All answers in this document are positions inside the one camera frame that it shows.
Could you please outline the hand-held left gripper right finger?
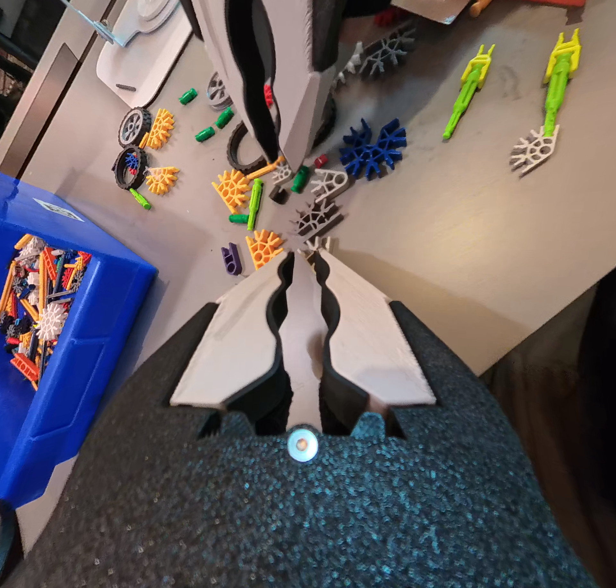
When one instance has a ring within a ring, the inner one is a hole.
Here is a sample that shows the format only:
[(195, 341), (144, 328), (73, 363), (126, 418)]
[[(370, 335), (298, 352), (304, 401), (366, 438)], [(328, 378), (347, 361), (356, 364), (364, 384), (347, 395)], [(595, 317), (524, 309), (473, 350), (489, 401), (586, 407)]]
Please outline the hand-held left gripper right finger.
[(385, 407), (431, 406), (432, 391), (391, 299), (327, 251), (315, 255), (327, 323), (324, 373)]

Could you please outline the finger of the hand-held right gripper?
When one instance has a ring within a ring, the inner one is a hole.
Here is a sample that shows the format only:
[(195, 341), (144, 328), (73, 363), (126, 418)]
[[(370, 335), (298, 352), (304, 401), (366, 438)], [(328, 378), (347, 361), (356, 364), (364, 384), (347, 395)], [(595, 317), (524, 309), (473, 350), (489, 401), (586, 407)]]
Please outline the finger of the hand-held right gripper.
[(259, 0), (190, 0), (207, 50), (244, 124), (268, 161), (278, 138), (264, 97), (266, 68), (259, 50), (253, 6)]
[(322, 123), (334, 67), (313, 66), (313, 0), (261, 0), (275, 54), (273, 98), (280, 115), (279, 148), (296, 171)]

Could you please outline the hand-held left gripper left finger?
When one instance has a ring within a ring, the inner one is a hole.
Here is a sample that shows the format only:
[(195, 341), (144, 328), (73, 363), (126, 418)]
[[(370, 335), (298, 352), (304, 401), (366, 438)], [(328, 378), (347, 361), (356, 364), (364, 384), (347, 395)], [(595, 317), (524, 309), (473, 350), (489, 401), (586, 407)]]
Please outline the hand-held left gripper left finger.
[(282, 252), (214, 303), (171, 406), (274, 407), (285, 391), (280, 327), (295, 255)]

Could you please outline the grey wheel hub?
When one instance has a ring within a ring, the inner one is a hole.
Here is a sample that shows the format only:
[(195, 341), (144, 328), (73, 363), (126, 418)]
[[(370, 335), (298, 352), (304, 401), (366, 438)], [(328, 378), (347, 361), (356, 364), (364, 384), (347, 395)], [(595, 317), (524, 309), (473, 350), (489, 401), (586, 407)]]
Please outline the grey wheel hub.
[(217, 71), (212, 74), (209, 80), (206, 88), (206, 97), (210, 107), (215, 112), (220, 113), (232, 105), (232, 98), (229, 96), (224, 82)]

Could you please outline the dark grey half-snowflake connector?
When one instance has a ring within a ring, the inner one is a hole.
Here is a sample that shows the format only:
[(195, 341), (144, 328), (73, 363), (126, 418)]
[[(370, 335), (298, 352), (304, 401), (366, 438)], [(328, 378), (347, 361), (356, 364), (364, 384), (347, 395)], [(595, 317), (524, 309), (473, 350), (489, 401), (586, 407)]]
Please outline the dark grey half-snowflake connector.
[(404, 64), (406, 57), (415, 47), (418, 22), (406, 21), (385, 37), (368, 45), (359, 69), (363, 79), (374, 79)]

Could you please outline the white document stand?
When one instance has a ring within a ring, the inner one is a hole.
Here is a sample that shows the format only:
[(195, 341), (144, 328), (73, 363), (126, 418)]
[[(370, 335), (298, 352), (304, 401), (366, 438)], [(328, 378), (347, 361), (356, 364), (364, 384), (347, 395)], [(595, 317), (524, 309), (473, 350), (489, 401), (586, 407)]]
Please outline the white document stand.
[(155, 99), (173, 68), (192, 26), (180, 0), (127, 0), (114, 25), (94, 21), (68, 0), (60, 0), (106, 42), (97, 76), (128, 106)]

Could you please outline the black rubber tire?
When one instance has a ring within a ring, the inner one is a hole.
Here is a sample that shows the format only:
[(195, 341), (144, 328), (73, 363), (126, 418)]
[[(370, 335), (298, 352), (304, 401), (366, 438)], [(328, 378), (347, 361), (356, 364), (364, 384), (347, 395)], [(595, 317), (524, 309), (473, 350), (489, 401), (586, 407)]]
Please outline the black rubber tire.
[(332, 93), (328, 94), (325, 108), (323, 111), (322, 123), (315, 135), (315, 139), (312, 144), (312, 149), (321, 145), (331, 134), (331, 131), (335, 127), (337, 116), (336, 101)]
[(247, 135), (248, 129), (243, 121), (234, 128), (227, 144), (227, 160), (231, 167), (237, 171), (240, 171), (244, 175), (249, 175), (259, 169), (264, 168), (267, 165), (267, 160), (263, 155), (258, 157), (257, 160), (251, 161), (248, 164), (243, 164), (238, 159), (238, 151), (242, 139)]

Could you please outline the yellow fan connector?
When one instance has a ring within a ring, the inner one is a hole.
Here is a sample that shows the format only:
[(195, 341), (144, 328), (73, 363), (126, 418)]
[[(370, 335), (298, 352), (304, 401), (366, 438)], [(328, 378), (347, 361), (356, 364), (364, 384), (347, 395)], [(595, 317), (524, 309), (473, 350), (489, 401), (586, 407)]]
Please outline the yellow fan connector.
[(262, 268), (283, 252), (284, 239), (274, 231), (255, 230), (252, 237), (246, 236), (245, 239), (255, 270)]
[(250, 199), (246, 192), (250, 190), (252, 180), (237, 169), (224, 171), (218, 179), (218, 182), (212, 182), (212, 186), (230, 212), (240, 214), (240, 208), (245, 207), (245, 202)]
[(155, 195), (165, 195), (175, 185), (179, 171), (174, 166), (147, 168), (145, 183), (148, 190)]
[(138, 147), (140, 149), (149, 147), (153, 150), (159, 150), (171, 136), (174, 122), (174, 116), (169, 110), (159, 108), (150, 131), (143, 135)]

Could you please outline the grey wheel with black tire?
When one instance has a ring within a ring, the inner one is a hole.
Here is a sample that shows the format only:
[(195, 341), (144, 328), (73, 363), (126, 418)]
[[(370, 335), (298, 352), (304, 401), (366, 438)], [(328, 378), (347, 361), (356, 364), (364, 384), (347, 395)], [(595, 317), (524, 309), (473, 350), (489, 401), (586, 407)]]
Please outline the grey wheel with black tire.
[(130, 109), (122, 119), (118, 130), (118, 142), (122, 148), (139, 146), (153, 124), (152, 114), (144, 107)]

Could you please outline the short orange rod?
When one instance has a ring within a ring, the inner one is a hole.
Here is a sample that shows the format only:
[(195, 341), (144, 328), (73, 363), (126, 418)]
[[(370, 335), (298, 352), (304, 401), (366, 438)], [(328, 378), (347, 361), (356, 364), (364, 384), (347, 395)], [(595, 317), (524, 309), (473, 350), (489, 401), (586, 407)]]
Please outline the short orange rod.
[(285, 161), (286, 161), (285, 157), (280, 156), (272, 163), (268, 163), (262, 168), (256, 171), (253, 171), (252, 173), (248, 174), (246, 177), (248, 180), (261, 178), (262, 176), (265, 176), (266, 174), (274, 171), (281, 163), (284, 163)]

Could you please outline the blue snowflake connector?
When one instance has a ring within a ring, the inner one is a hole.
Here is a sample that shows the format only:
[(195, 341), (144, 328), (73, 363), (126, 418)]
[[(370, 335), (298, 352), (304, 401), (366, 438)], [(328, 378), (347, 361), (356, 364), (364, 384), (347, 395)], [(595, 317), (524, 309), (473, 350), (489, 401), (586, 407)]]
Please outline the blue snowflake connector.
[(370, 181), (373, 176), (381, 177), (382, 164), (394, 170), (396, 162), (403, 159), (401, 150), (406, 147), (406, 130), (398, 118), (385, 124), (375, 141), (372, 141), (372, 136), (370, 125), (364, 118), (359, 130), (351, 128), (350, 134), (343, 136), (340, 162), (351, 177), (358, 178), (363, 173)]

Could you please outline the blue plastic storage bin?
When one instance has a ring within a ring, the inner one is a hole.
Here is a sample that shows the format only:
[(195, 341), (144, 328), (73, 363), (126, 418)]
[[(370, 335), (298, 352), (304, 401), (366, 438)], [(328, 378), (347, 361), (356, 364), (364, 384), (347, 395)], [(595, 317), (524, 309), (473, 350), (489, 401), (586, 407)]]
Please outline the blue plastic storage bin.
[(57, 195), (1, 175), (1, 291), (25, 234), (92, 254), (58, 345), (35, 391), (1, 356), (1, 499), (43, 495), (77, 455), (156, 269)]

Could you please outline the black tire with inner connectors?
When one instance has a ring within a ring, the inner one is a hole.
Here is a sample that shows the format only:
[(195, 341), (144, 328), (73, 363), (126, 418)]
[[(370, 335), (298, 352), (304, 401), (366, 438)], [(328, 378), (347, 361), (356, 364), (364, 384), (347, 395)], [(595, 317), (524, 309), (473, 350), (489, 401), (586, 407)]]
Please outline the black tire with inner connectors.
[(143, 149), (125, 146), (113, 166), (116, 184), (123, 190), (137, 190), (143, 184), (148, 165), (148, 155)]

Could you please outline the pile of construction pieces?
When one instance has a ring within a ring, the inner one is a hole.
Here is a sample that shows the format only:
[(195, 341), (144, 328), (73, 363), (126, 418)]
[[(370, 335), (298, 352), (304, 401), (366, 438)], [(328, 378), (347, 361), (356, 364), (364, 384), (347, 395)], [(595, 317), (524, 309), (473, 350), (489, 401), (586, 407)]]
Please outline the pile of construction pieces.
[(1, 356), (36, 391), (65, 328), (92, 254), (23, 235), (1, 292)]

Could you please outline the person's dark clothing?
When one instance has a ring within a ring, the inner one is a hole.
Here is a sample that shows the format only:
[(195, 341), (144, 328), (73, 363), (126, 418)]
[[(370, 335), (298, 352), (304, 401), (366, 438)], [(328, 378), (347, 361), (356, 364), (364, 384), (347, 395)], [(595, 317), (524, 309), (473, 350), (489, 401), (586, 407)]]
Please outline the person's dark clothing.
[(615, 587), (615, 507), (599, 493), (580, 364), (596, 290), (591, 286), (480, 378), (518, 434), (575, 553), (600, 587)]

